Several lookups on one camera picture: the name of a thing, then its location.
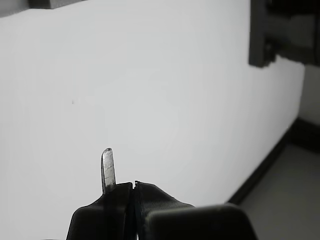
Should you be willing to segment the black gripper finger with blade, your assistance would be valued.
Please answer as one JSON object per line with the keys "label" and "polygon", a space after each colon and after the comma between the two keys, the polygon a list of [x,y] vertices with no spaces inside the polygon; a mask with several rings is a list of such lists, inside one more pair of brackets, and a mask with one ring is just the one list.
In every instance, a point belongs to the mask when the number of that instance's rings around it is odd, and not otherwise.
{"label": "black gripper finger with blade", "polygon": [[133,184],[116,183],[113,150],[101,155],[102,195],[72,215],[68,240],[131,240]]}

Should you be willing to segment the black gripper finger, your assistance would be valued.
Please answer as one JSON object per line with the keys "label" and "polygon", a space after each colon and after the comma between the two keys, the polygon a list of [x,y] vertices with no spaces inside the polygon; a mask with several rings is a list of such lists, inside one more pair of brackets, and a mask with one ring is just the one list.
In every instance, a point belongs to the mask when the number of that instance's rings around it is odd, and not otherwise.
{"label": "black gripper finger", "polygon": [[194,208],[193,205],[181,202],[158,186],[136,181],[134,187],[134,210],[136,230],[139,240],[145,240],[145,222],[148,214],[154,211]]}

